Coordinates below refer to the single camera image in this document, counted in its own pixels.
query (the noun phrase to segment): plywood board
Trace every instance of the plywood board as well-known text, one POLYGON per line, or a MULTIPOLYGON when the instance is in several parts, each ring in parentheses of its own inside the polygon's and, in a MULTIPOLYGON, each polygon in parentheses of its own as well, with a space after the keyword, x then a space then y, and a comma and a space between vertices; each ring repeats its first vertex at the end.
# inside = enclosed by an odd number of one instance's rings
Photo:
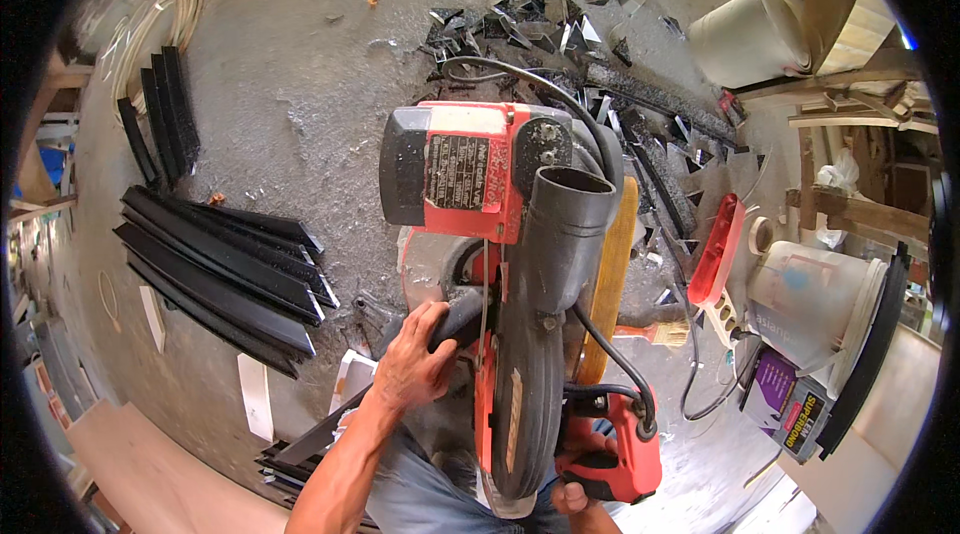
POLYGON ((867 65, 897 25, 885 0, 856 0, 817 75, 856 70, 867 65))
POLYGON ((249 431, 260 438, 274 442, 274 414, 270 409, 270 388, 267 385, 267 366, 243 352, 237 355, 240 372, 240 391, 246 410, 249 431))
POLYGON ((150 325, 150 334, 153 335, 153 344, 156 350, 163 355, 163 344, 167 339, 167 329, 163 325, 161 308, 157 304, 157 294, 150 286, 140 286, 140 301, 143 302, 143 312, 147 314, 147 324, 150 325))
POLYGON ((281 534, 289 512, 201 462, 138 408, 100 400, 66 432, 137 534, 281 534))

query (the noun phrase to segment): white bucket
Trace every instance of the white bucket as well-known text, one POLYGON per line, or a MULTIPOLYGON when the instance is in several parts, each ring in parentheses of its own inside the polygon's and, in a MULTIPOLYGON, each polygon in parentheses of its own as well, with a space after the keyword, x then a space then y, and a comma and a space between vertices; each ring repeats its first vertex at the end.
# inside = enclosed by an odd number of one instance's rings
POLYGON ((810 47, 785 0, 730 0, 686 36, 703 74, 729 89, 810 72, 810 47))
POLYGON ((748 285, 750 325, 836 399, 873 323, 887 265, 774 242, 748 285))

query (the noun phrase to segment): man's hand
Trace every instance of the man's hand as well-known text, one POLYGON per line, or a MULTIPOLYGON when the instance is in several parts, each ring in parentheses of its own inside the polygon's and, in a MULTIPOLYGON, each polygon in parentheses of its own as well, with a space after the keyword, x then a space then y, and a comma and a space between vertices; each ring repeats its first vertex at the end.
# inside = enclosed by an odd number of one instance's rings
POLYGON ((457 341, 444 340, 432 354, 426 345, 449 308, 446 302, 427 301, 403 320, 400 334, 380 359, 368 398, 372 396, 388 411, 400 415, 447 394, 457 341))
MULTIPOLYGON (((568 453, 580 456, 591 451, 606 451, 612 455, 617 454, 617 439, 606 437, 600 432, 593 432, 584 439, 574 439, 564 441, 563 448, 568 453)), ((596 500, 587 497, 584 487, 577 482, 562 481, 557 482, 550 492, 550 502, 557 511, 563 515, 572 515, 579 513, 597 503, 596 500)))

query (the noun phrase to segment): red miter saw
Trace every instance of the red miter saw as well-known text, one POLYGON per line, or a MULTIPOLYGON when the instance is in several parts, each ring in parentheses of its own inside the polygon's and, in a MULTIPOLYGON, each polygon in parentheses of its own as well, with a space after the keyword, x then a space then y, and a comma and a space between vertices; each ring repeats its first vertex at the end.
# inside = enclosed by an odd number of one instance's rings
POLYGON ((653 393, 577 304, 618 210, 617 135, 558 86, 509 63, 458 57, 443 74, 471 83, 511 75, 578 118, 519 103, 422 102, 395 109, 384 132, 383 214, 413 227, 400 266, 411 309, 443 298, 452 313, 469 287, 473 298, 483 292, 474 430, 486 499, 494 512, 520 500, 532 507, 556 461, 594 499, 640 501, 661 481, 653 393), (464 64, 499 73, 451 73, 464 64), (635 387, 565 383, 562 329, 577 318, 635 387), (562 425, 582 430, 583 417, 613 422, 618 456, 555 459, 562 425))

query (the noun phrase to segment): black cable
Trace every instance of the black cable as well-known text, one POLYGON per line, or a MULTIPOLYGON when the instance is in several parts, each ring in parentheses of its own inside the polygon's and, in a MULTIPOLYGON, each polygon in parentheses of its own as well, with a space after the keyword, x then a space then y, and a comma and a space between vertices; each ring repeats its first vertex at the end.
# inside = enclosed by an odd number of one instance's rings
POLYGON ((563 384, 563 396, 565 397, 582 398, 599 395, 623 395, 637 401, 643 401, 641 393, 623 384, 574 384, 572 382, 563 384))
MULTIPOLYGON (((744 334, 747 336, 760 337, 759 334, 754 334, 753 332, 744 332, 744 334)), ((697 344, 697 328, 694 324, 690 325, 690 335, 693 336, 693 367, 690 369, 690 378, 686 381, 686 386, 683 388, 683 394, 679 397, 679 412, 682 414, 684 420, 687 420, 688 422, 696 422, 697 420, 702 420, 711 413, 714 413, 714 411, 716 411, 718 408, 721 408, 726 400, 732 394, 734 394, 734 391, 737 390, 738 383, 747 373, 747 370, 753 367, 754 362, 757 360, 757 353, 760 352, 762 345, 756 345, 756 349, 750 356, 750 360, 746 362, 746 364, 743 366, 743 369, 740 370, 740 372, 733 379, 733 382, 729 384, 729 387, 726 388, 726 392, 714 398, 714 400, 705 408, 702 408, 696 413, 688 415, 687 396, 690 394, 690 388, 693 387, 693 381, 696 379, 697 371, 700 369, 700 348, 697 344)))
POLYGON ((586 328, 586 331, 590 333, 590 336, 593 336, 593 340, 600 345, 600 348, 604 350, 604 353, 609 355, 609 358, 612 359, 617 365, 620 366, 627 376, 630 377, 630 380, 636 384, 636 387, 640 389, 640 397, 643 401, 643 408, 645 409, 645 415, 643 416, 643 428, 647 432, 654 432, 657 428, 656 414, 657 408, 654 405, 654 395, 650 391, 650 386, 647 384, 647 380, 643 378, 643 375, 634 367, 634 364, 627 360, 627 357, 623 356, 619 350, 614 348, 614 345, 600 333, 600 330, 596 328, 594 322, 588 317, 587 312, 584 311, 580 302, 573 303, 573 312, 576 314, 577 319, 583 324, 583 327, 586 328))
POLYGON ((491 80, 498 80, 499 78, 510 75, 519 80, 529 82, 550 91, 550 93, 552 93, 560 102, 566 105, 566 107, 569 108, 577 118, 582 120, 583 124, 586 126, 586 129, 589 130, 593 135, 594 140, 597 142, 597 147, 600 149, 600 158, 603 160, 603 175, 604 178, 606 178, 606 181, 611 183, 618 191, 623 188, 623 182, 617 181, 617 178, 614 176, 614 161, 623 161, 622 157, 620 156, 619 149, 617 149, 617 153, 615 154, 614 150, 610 148, 609 144, 607 144, 606 137, 604 137, 604 135, 600 132, 600 126, 597 125, 594 116, 591 115, 590 112, 585 108, 583 108, 583 106, 577 102, 577 99, 570 96, 557 84, 531 73, 530 71, 521 69, 515 65, 510 65, 510 63, 503 62, 502 60, 485 59, 483 57, 451 57, 443 62, 441 72, 443 77, 447 80, 461 82, 462 84, 489 82, 491 80), (501 73, 490 73, 486 74, 485 76, 458 76, 450 71, 454 66, 462 65, 476 66, 478 68, 490 68, 501 73))

